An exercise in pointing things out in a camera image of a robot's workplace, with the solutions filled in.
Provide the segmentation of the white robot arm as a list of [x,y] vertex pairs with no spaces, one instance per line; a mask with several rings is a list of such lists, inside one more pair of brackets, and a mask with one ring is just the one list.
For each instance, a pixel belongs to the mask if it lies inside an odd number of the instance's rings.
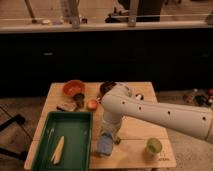
[[210,108],[137,100],[125,84],[117,84],[101,99],[102,128],[117,132],[124,116],[143,120],[213,144]]

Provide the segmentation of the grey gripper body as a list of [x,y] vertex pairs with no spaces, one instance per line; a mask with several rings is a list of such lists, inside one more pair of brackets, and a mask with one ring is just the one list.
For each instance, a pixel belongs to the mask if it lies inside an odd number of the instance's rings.
[[121,128],[121,123],[113,124],[107,121],[102,121],[101,123],[101,133],[111,135],[114,140],[118,139],[118,132],[120,128]]

